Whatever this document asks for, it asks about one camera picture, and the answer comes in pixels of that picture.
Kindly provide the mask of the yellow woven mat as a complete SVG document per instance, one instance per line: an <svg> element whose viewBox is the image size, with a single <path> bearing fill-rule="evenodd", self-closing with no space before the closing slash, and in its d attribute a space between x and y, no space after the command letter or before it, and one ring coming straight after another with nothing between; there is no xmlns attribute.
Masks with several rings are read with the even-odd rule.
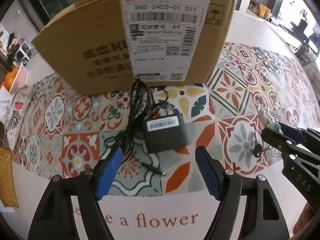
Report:
<svg viewBox="0 0 320 240"><path fill-rule="evenodd" d="M0 149L0 197L4 207L19 207L12 176L11 150Z"/></svg>

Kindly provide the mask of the patterned tile table runner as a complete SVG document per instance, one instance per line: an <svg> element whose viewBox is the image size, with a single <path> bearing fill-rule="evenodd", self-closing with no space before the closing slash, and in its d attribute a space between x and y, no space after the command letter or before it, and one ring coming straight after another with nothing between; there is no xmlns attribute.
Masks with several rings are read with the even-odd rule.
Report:
<svg viewBox="0 0 320 240"><path fill-rule="evenodd" d="M110 189L119 196L201 191L200 146L247 176L281 159L262 142L264 127L319 126L319 93L296 57L232 42L207 83L153 88L157 114L141 122L131 120L131 90L84 96L57 74L30 90L9 119L13 161L42 178L68 178L121 147Z"/></svg>

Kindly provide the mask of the black power adapter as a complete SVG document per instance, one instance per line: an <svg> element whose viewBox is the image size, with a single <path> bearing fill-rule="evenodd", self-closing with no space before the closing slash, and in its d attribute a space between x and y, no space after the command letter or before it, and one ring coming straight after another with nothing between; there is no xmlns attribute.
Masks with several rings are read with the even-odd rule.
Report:
<svg viewBox="0 0 320 240"><path fill-rule="evenodd" d="M148 153L158 153L189 145L182 114L148 118L142 122Z"/></svg>

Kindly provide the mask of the white basket of oranges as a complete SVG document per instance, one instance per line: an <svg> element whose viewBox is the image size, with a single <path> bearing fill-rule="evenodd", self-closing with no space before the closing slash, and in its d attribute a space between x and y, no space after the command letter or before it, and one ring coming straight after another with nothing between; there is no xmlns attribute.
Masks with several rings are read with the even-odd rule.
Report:
<svg viewBox="0 0 320 240"><path fill-rule="evenodd" d="M1 84L1 88L4 87L11 95L18 89L25 86L29 72L24 65L16 66L11 72L9 72L4 82Z"/></svg>

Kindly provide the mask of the white shoe rack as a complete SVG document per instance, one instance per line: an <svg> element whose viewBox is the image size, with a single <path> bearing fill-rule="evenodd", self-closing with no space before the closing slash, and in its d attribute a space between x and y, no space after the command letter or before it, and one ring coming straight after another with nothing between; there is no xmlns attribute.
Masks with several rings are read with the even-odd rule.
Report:
<svg viewBox="0 0 320 240"><path fill-rule="evenodd" d="M14 38L10 51L13 53L13 63L14 64L22 64L24 66L30 61L30 59L34 56L35 49L24 39Z"/></svg>

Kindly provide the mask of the cardboard box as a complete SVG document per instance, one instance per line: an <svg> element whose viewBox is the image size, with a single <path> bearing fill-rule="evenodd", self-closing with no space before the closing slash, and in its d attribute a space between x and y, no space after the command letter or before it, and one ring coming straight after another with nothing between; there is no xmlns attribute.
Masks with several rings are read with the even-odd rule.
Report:
<svg viewBox="0 0 320 240"><path fill-rule="evenodd" d="M32 43L73 89L94 95L211 77L237 0L79 0Z"/></svg>

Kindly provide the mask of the white figurine keychain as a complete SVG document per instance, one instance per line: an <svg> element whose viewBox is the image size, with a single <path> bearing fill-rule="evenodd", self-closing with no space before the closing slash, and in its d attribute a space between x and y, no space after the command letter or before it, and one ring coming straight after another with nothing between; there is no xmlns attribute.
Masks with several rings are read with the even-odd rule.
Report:
<svg viewBox="0 0 320 240"><path fill-rule="evenodd" d="M269 114L268 109L266 109L266 110L261 109L258 112L258 119L260 120L260 122L264 128L270 128L274 131L279 132L280 134L284 134L283 131L281 130L280 123L277 121L274 121L272 116ZM262 144L258 141L257 132L255 132L254 133L253 155L256 158L259 158L264 151L267 151L269 149L270 149L270 146L268 146L267 148L263 148Z"/></svg>

